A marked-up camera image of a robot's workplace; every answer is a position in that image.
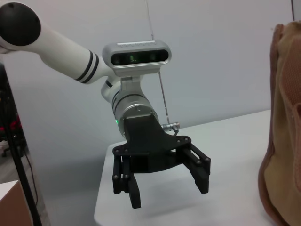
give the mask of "white wall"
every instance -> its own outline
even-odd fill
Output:
[[[99,54],[108,42],[150,39],[144,0],[21,2]],[[292,19],[289,1],[150,0],[149,6],[155,37],[173,53],[162,68],[171,121],[187,127],[269,108],[271,29]],[[31,53],[4,62],[52,225],[93,225],[105,150],[121,140],[100,94],[103,80],[80,84]],[[166,123],[158,77],[146,76],[143,90]]]
[[[301,20],[301,0],[293,0],[295,20]]]

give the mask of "tan fabric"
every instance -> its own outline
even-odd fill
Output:
[[[260,197],[278,225],[301,226],[301,23],[276,26],[270,67],[270,137]]]

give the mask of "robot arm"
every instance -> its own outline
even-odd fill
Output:
[[[160,125],[141,90],[142,76],[159,72],[171,59],[164,42],[113,43],[105,46],[99,57],[53,31],[28,6],[0,1],[0,53],[10,51],[36,53],[49,67],[84,84],[108,77],[102,96],[111,103],[119,130],[127,140],[113,149],[113,189],[116,194],[129,193],[133,208],[141,206],[135,173],[184,164],[200,192],[208,192],[210,159],[189,137],[165,133],[178,124]]]
[[[49,67],[84,84],[104,76],[110,84],[119,81],[101,56],[49,28],[22,3],[0,2],[0,47],[2,53],[36,53]]]

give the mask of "white robotic arm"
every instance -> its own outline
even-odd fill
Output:
[[[36,53],[49,67],[84,84],[107,76],[101,93],[123,136],[126,118],[152,114],[158,120],[140,81],[171,59],[162,41],[108,44],[101,57],[52,30],[25,4],[0,1],[0,53],[11,51]]]
[[[0,45],[2,53],[37,53],[49,67],[84,84],[116,78],[102,57],[49,28],[22,3],[0,2]]]

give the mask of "metal rod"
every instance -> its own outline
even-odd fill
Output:
[[[149,4],[148,4],[147,0],[145,0],[145,6],[146,6],[147,17],[148,17],[149,26],[150,26],[151,40],[155,40],[154,30],[153,30],[152,25],[151,25],[151,17],[150,17]],[[166,113],[167,123],[170,124],[170,122],[169,122],[169,116],[168,116],[168,111],[167,111],[166,100],[165,100],[165,94],[164,94],[164,89],[163,89],[163,83],[162,83],[162,78],[161,78],[161,72],[160,71],[159,71],[159,79],[160,79],[160,85],[161,85],[161,91],[162,91],[162,96],[163,96],[163,101],[164,101],[164,107],[165,107],[165,113]]]
[[[10,130],[10,124],[7,121],[6,118],[6,112],[5,112],[5,106],[3,103],[3,93],[0,93],[0,119],[3,123],[3,127],[4,127],[4,131],[8,140],[8,144],[9,144],[9,149],[11,152],[11,155],[13,157],[15,166],[16,166],[16,170],[24,191],[24,195],[28,204],[28,208],[30,210],[30,213],[32,215],[32,222],[34,226],[42,226],[42,222],[37,210],[37,207],[35,205],[34,199],[33,199],[33,195],[32,195],[32,191],[30,189],[28,180],[27,180],[27,176],[21,161],[21,158],[19,156],[17,147],[15,145],[14,142],[14,137],[12,135],[12,132]]]

